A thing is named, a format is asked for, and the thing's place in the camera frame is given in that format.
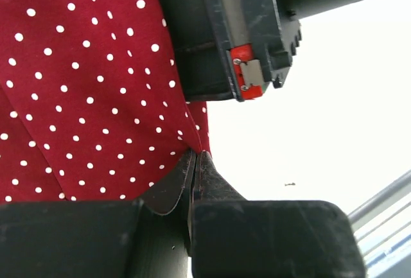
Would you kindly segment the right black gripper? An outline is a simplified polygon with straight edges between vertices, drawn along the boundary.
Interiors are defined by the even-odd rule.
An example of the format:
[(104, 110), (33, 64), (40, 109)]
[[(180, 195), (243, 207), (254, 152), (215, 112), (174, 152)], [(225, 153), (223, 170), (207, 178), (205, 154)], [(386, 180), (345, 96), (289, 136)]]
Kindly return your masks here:
[(284, 85), (301, 25), (278, 0), (159, 0), (187, 101), (245, 101)]

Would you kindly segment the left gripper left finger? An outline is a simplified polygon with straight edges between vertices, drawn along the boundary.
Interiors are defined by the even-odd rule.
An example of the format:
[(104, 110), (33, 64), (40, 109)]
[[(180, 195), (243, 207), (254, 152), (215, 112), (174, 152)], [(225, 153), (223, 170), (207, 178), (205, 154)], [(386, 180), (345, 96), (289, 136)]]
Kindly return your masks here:
[(2, 277), (185, 277), (196, 155), (135, 200), (1, 206)]

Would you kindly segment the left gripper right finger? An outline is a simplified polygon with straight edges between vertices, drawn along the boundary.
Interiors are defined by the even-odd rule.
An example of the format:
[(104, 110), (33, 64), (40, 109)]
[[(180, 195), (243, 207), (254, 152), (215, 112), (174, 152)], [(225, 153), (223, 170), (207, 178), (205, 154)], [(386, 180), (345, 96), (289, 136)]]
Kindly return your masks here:
[(323, 200), (244, 199), (208, 152), (196, 161), (194, 277), (365, 277), (347, 215)]

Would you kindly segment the red polka dot skirt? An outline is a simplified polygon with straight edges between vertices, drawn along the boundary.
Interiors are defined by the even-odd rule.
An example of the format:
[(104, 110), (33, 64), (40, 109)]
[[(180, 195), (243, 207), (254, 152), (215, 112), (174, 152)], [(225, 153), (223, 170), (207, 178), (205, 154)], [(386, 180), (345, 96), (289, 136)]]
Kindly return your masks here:
[(158, 0), (1, 0), (1, 201), (124, 200), (209, 150)]

